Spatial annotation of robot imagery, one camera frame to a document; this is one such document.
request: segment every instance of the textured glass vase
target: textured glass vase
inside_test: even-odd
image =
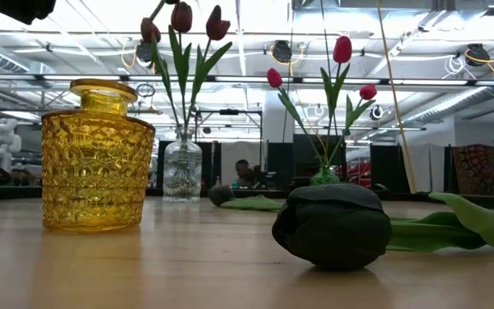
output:
[[[165,148],[163,200],[173,203],[199,201],[202,189],[202,149],[192,142],[192,130],[177,130],[177,141]]]
[[[310,179],[310,185],[338,184],[340,180],[332,173],[330,167],[322,166],[319,173]]]
[[[134,89],[77,80],[81,110],[48,112],[43,121],[43,225],[99,232],[138,224],[155,128],[127,117]]]

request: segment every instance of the tulip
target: tulip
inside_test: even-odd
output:
[[[213,13],[211,13],[211,16],[209,16],[209,19],[207,20],[207,36],[211,40],[221,40],[226,36],[229,28],[230,22],[222,21],[222,10],[220,9],[220,6],[215,6]]]
[[[371,100],[377,95],[377,88],[375,85],[366,85],[359,90],[359,96],[363,100]]]
[[[278,88],[283,83],[280,73],[274,68],[268,70],[266,77],[268,78],[268,83],[272,88]]]
[[[345,64],[352,57],[352,41],[347,36],[336,40],[333,51],[333,60],[338,64]]]
[[[160,30],[154,25],[152,21],[150,21],[149,18],[142,18],[141,34],[144,42],[151,43],[152,35],[155,36],[158,42],[161,41]]]
[[[192,8],[187,3],[175,4],[171,15],[171,25],[180,33],[187,33],[192,28]]]

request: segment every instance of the desk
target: desk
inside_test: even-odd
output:
[[[384,202],[392,216],[441,205]],[[390,251],[327,273],[270,234],[276,214],[163,204],[140,227],[46,232],[40,199],[0,201],[0,308],[494,308],[494,250]]]

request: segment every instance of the man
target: man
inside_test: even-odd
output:
[[[242,159],[236,162],[236,173],[238,174],[238,179],[236,182],[239,187],[250,188],[253,186],[253,171],[249,168],[249,162]]]

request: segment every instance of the ceiling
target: ceiling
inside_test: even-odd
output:
[[[354,2],[358,8],[349,9],[333,7],[334,1],[323,1],[324,17],[317,7],[318,1],[186,0],[193,9],[194,22],[190,33],[184,36],[184,42],[201,46],[207,44],[207,36],[204,33],[205,21],[213,6],[219,4],[223,9],[223,19],[230,20],[232,26],[228,35],[222,41],[214,42],[211,49],[215,51],[228,41],[231,41],[233,46],[214,67],[212,75],[265,76],[268,68],[275,67],[283,76],[292,73],[295,77],[320,77],[320,68],[328,67],[326,43],[329,49],[332,49],[336,38],[348,35],[354,50],[348,77],[377,80],[389,78],[377,11],[374,8],[363,8],[367,3],[374,5],[374,1],[360,0]],[[422,8],[424,3],[430,2],[432,1],[418,0],[413,3],[422,3],[420,4]],[[494,6],[493,1],[476,2],[486,3],[486,7],[489,8]],[[155,1],[128,0],[111,2],[111,5],[109,3],[101,0],[58,0],[54,12],[48,18],[43,21],[35,20],[32,25],[22,24],[0,14],[1,51],[8,53],[19,62],[42,63],[57,75],[150,76],[149,64],[134,60],[134,54],[141,39],[140,21],[142,17],[151,13]],[[301,9],[293,12],[292,5]],[[385,8],[384,10],[383,27],[386,42],[391,50],[391,69],[394,78],[434,80],[494,78],[490,66],[465,66],[462,62],[463,57],[455,57],[457,52],[464,53],[468,44],[478,43],[482,44],[491,59],[494,59],[494,14],[489,14],[488,10],[481,10],[480,14],[474,13],[471,19],[465,21],[448,18],[431,27],[427,32],[420,32],[418,27],[429,15],[430,10],[415,7],[416,5],[413,4],[409,9]],[[155,24],[162,32],[167,29],[171,11],[172,7],[166,5],[155,19]],[[271,46],[278,39],[292,42],[291,71],[289,65],[276,63],[269,53]],[[163,34],[160,49],[170,60],[170,46],[166,34]],[[332,59],[331,70],[334,72],[337,70]],[[9,72],[0,69],[0,74],[2,73]],[[129,85],[136,88],[141,83],[129,82]],[[141,98],[136,102],[134,109],[144,113],[131,113],[130,116],[144,119],[152,124],[169,124],[168,127],[158,129],[158,137],[172,138],[173,120],[169,100],[159,82],[149,84],[155,88],[155,95]],[[6,100],[11,103],[10,106],[5,106],[8,108],[77,108],[79,98],[66,92],[68,85],[68,81],[55,81],[51,83],[50,88],[42,88],[27,82],[0,81],[0,97],[7,95],[13,98]],[[344,123],[346,96],[350,95],[352,101],[357,101],[359,87],[352,85],[340,93],[336,112],[338,125]],[[174,88],[173,96],[178,97],[178,85],[174,85]],[[426,102],[442,93],[462,90],[462,88],[440,87],[399,88],[397,101],[401,114],[419,112],[424,110]],[[265,82],[250,84],[206,82],[197,101],[200,109],[209,111],[225,108],[262,110],[269,91],[274,90]],[[321,85],[293,84],[289,87],[289,92],[306,124],[325,125],[326,99]],[[390,86],[380,86],[376,99],[377,104],[388,116],[382,121],[372,121],[366,113],[356,125],[390,126],[388,120],[395,115],[394,96]],[[150,106],[163,113],[158,115],[145,112]],[[35,122],[38,118],[31,115],[39,116],[40,113],[27,112],[27,115],[30,116],[20,118],[23,121]],[[13,115],[0,113],[0,117],[9,116]],[[231,117],[215,114],[204,124],[251,126],[250,128],[232,126],[226,128],[226,132],[221,135],[229,138],[258,138],[256,123],[258,123],[257,119],[250,119],[244,115]]]

